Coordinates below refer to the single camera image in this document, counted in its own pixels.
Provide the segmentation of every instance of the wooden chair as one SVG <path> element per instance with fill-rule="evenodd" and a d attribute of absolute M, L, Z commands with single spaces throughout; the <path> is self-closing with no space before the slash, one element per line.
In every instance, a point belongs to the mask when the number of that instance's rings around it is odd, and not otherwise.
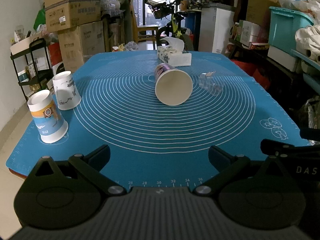
<path fill-rule="evenodd" d="M 131 0 L 129 0 L 129 6 L 130 6 L 132 33 L 133 33 L 134 42 L 138 43 L 139 41 L 152 41 L 153 49 L 156 49 L 156 32 L 158 31 L 159 26 L 153 25 L 153 24 L 138 26 Z M 143 31 L 151 31 L 152 34 L 151 35 L 140 35 L 139 32 L 143 32 Z"/>

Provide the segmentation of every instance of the ribbed black surface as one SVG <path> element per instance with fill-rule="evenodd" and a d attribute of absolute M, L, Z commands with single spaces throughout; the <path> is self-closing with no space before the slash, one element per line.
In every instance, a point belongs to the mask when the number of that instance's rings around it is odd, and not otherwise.
<path fill-rule="evenodd" d="M 307 240 L 296 227 L 259 231 L 226 218 L 214 201 L 186 187 L 134 187 L 112 197 L 86 223 L 71 229 L 23 228 L 11 240 Z"/>

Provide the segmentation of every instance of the chair backrest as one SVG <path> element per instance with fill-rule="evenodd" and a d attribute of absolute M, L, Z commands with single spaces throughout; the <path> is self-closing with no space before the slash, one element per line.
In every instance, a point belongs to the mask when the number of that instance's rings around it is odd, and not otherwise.
<path fill-rule="evenodd" d="M 134 7 L 132 4 L 132 0 L 129 1 L 129 7 L 130 7 L 130 14 L 131 14 L 131 23 L 132 23 L 132 32 L 135 42 L 138 42 L 138 25 L 137 25 L 137 19 L 136 15 L 134 13 Z"/>

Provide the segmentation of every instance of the bicycle wheel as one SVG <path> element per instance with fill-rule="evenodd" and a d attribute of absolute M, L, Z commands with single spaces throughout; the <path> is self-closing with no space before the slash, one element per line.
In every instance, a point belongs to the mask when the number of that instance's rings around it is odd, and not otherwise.
<path fill-rule="evenodd" d="M 172 32 L 170 32 L 167 26 L 161 27 L 156 34 L 157 46 L 168 45 L 167 41 L 161 41 L 164 37 L 171 37 Z"/>
<path fill-rule="evenodd" d="M 179 39 L 184 41 L 185 50 L 194 51 L 193 42 L 190 39 L 189 35 L 182 34 Z"/>

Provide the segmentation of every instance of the turquoise plastic container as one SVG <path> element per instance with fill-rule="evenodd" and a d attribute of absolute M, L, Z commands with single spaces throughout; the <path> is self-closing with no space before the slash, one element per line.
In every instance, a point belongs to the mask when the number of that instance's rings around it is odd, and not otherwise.
<path fill-rule="evenodd" d="M 270 7 L 270 10 L 269 44 L 292 55 L 291 49 L 296 49 L 296 31 L 313 25 L 313 19 L 302 12 L 285 8 Z"/>

